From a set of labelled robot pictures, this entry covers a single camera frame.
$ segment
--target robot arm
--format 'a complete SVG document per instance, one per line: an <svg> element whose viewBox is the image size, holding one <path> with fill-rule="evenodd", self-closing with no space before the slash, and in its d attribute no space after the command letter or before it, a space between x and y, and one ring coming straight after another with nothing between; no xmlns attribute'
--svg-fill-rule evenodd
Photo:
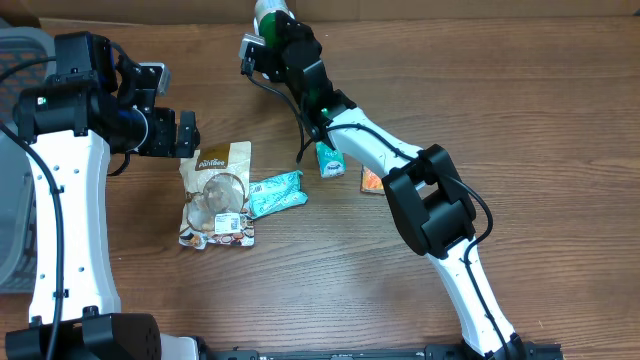
<svg viewBox="0 0 640 360"><path fill-rule="evenodd" d="M398 231L414 252L426 256L436 268L460 319L466 345L487 358L522 355L522 346L517 349L521 341L498 306L475 246L469 251L469 270L463 261L475 239L476 214L468 193L456 183L460 177L447 152L438 145L422 150L395 138L334 90L311 28L290 15L274 12L269 39L245 34L239 53L242 73L252 76L260 71L273 82L284 82L314 141L352 156L382 178ZM436 183L438 190L425 199L419 196L417 189Z"/></svg>
<svg viewBox="0 0 640 360"><path fill-rule="evenodd" d="M32 144L60 188L66 234L63 321L81 318L89 306L99 314L121 310L105 217L110 155L189 157L199 144L192 112L182 114L176 140L173 110L154 107L156 94L164 94L169 85L168 69L160 63L137 64L121 49L116 66L111 47L108 39L90 33L57 36L56 74L45 85L24 90L15 110L19 137ZM123 79L119 86L116 69ZM30 160L36 198L47 199L49 185ZM37 219L38 276L29 319L49 324L58 265L50 201L38 201Z"/></svg>

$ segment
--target product label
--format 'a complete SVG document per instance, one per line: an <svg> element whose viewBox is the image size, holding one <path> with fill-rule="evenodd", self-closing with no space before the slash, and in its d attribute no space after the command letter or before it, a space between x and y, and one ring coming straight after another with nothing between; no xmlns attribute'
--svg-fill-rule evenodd
<svg viewBox="0 0 640 360"><path fill-rule="evenodd" d="M240 214L224 213L216 215L214 233L221 235L234 234L240 231Z"/></svg>
<svg viewBox="0 0 640 360"><path fill-rule="evenodd" d="M290 186L287 185L287 180L279 178L277 182L264 181L258 184L251 184L249 186L249 193L251 195L270 195L287 191L289 188Z"/></svg>
<svg viewBox="0 0 640 360"><path fill-rule="evenodd" d="M198 161L196 161L196 171L227 168L230 150L231 144L224 144L200 151Z"/></svg>

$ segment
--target small teal box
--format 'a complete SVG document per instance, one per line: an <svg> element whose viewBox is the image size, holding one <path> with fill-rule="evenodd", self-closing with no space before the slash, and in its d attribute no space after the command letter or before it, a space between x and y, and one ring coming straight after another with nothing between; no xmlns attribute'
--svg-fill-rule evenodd
<svg viewBox="0 0 640 360"><path fill-rule="evenodd" d="M320 165L320 176L323 178L341 176L347 170L342 153L338 150L331 150L322 141L316 143L316 155Z"/></svg>

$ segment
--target white bottle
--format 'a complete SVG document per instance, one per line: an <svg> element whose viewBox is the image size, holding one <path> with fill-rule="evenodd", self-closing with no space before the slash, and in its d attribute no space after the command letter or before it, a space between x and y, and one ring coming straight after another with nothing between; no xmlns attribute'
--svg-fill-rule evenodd
<svg viewBox="0 0 640 360"><path fill-rule="evenodd" d="M265 15L282 10L285 13L289 13L289 8L285 0L258 0L255 7L255 15L258 24L262 21Z"/></svg>

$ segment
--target orange package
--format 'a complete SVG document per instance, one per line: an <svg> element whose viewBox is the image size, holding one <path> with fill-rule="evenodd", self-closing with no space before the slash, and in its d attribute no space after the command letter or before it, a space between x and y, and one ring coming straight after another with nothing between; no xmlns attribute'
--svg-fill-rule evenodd
<svg viewBox="0 0 640 360"><path fill-rule="evenodd" d="M362 183L360 184L360 191L373 194L384 195L384 187L382 186L382 180L373 171L369 170L366 166L362 166Z"/></svg>

